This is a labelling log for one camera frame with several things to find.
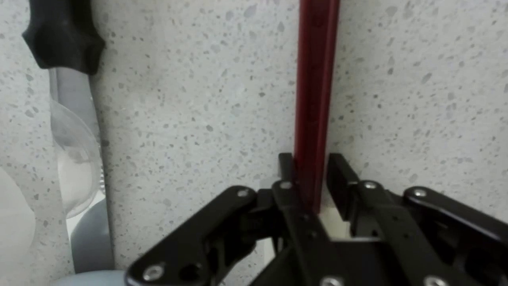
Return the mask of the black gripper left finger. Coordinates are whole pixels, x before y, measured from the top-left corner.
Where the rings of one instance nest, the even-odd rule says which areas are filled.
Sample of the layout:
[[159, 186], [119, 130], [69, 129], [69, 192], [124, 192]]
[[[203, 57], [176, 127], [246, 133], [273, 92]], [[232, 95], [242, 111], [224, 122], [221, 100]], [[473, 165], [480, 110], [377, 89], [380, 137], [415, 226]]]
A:
[[280, 156], [281, 180], [269, 189], [232, 186], [137, 259], [127, 286], [219, 286], [256, 245], [275, 257], [251, 286], [335, 286], [334, 243], [299, 195], [294, 159]]

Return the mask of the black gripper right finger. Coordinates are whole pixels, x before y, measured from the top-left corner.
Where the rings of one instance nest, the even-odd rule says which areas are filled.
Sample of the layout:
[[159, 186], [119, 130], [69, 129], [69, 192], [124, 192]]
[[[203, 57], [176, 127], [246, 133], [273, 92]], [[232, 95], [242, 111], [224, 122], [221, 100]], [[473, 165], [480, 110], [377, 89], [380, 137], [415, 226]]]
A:
[[402, 195], [330, 154], [327, 187], [353, 238], [383, 249], [399, 286], [508, 286], [508, 224], [424, 186]]

